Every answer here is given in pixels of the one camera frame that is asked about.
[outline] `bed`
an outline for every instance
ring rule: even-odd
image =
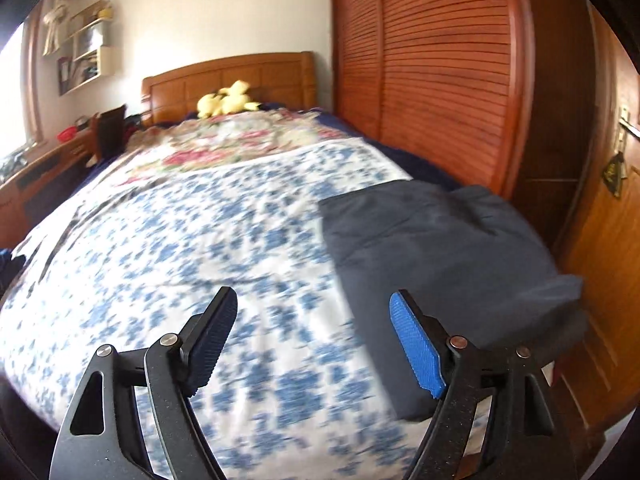
[[[181,121],[238,78],[287,108]],[[0,359],[20,396],[60,426],[98,345],[143,348],[202,312],[222,285],[239,313],[207,387],[191,400],[230,478],[398,478],[429,421],[399,422],[322,240],[317,203],[411,178],[315,106],[312,54],[257,54],[143,82],[127,151],[20,244],[2,300]],[[136,394],[156,473],[170,477]],[[478,452],[490,400],[467,451]]]

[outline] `wooden headboard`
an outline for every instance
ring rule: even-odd
[[[251,85],[248,94],[258,102],[279,102],[288,108],[316,106],[316,72],[312,52],[274,52],[204,61],[142,81],[142,121],[181,121],[196,111],[206,94],[237,80]]]

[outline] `white wall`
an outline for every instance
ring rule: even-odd
[[[78,7],[94,1],[79,0]],[[110,1],[116,75],[58,97],[55,60],[48,60],[49,71],[38,74],[38,79],[51,81],[43,82],[42,88],[38,85],[47,137],[81,115],[123,103],[128,114],[139,112],[140,86],[146,76],[241,54],[314,51],[318,101],[331,107],[331,0]]]

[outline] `yellow stuffed toy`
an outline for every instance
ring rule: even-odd
[[[222,95],[207,94],[198,101],[198,117],[207,119],[222,113]]]
[[[198,101],[198,117],[206,119],[221,114],[237,114],[244,110],[255,112],[260,103],[251,102],[246,94],[249,86],[245,81],[236,81],[230,88],[221,88],[218,93],[201,97]]]
[[[236,114],[243,110],[256,111],[260,103],[251,102],[251,98],[246,94],[249,89],[246,81],[236,81],[231,88],[221,88],[219,94],[226,94],[222,98],[222,113]]]

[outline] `window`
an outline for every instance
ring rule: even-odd
[[[27,143],[22,103],[22,29],[14,32],[0,52],[0,157]]]

